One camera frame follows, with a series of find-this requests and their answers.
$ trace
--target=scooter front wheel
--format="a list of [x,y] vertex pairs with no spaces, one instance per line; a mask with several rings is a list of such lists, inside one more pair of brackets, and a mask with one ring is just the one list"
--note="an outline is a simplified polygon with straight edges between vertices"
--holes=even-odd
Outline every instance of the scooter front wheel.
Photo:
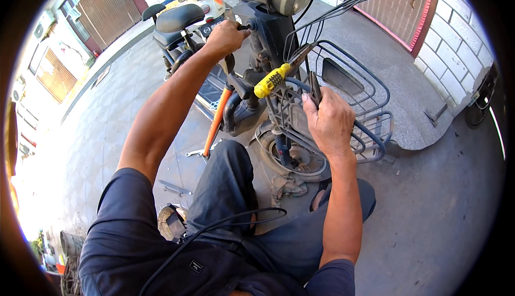
[[258,138],[261,145],[261,157],[268,167],[279,174],[296,173],[304,182],[320,182],[331,177],[331,168],[326,158],[307,150],[292,141],[289,150],[296,167],[281,164],[279,152],[275,146],[275,136],[271,131],[263,133]]

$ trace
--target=wrench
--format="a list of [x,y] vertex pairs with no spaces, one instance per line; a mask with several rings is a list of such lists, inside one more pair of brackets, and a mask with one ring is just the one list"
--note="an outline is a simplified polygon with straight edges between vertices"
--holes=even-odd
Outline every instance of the wrench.
[[[213,144],[213,145],[211,146],[211,148],[209,149],[209,151],[212,151],[218,143]],[[190,156],[192,156],[192,155],[194,155],[194,154],[196,154],[196,155],[197,155],[197,157],[201,157],[203,152],[204,152],[204,149],[202,149],[202,150],[196,150],[196,151],[191,151],[191,152],[186,153],[186,157],[190,157]]]

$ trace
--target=foot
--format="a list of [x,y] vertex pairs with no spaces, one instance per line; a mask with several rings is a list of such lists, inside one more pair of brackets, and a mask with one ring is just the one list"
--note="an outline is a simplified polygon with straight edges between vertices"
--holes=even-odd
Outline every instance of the foot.
[[311,203],[311,210],[315,211],[318,209],[318,204],[320,203],[320,200],[322,200],[323,194],[325,193],[325,190],[320,190],[317,195],[313,198],[313,202]]

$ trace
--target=man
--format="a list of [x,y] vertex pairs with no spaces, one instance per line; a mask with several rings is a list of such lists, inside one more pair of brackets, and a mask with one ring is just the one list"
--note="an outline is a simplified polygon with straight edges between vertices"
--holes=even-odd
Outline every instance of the man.
[[[319,110],[309,96],[302,97],[310,132],[332,171],[332,189],[317,194],[313,211],[263,235],[252,235],[249,225],[207,231],[164,265],[181,245],[159,234],[152,185],[209,71],[250,34],[237,27],[233,21],[217,25],[203,48],[138,113],[82,248],[79,274],[86,294],[354,294],[362,223],[376,200],[370,184],[356,179],[349,145],[354,112],[326,87]],[[258,209],[252,178],[245,148],[232,140],[218,144],[187,215],[188,237]],[[227,223],[251,219],[247,214]]]

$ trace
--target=yellow screwdriver handle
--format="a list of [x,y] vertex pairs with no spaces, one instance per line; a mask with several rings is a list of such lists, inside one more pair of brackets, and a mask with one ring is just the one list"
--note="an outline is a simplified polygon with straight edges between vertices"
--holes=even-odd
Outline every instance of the yellow screwdriver handle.
[[263,78],[256,86],[254,86],[254,94],[258,98],[265,98],[268,96],[275,86],[282,84],[284,78],[290,69],[290,64],[282,64],[281,67],[274,69],[265,78]]

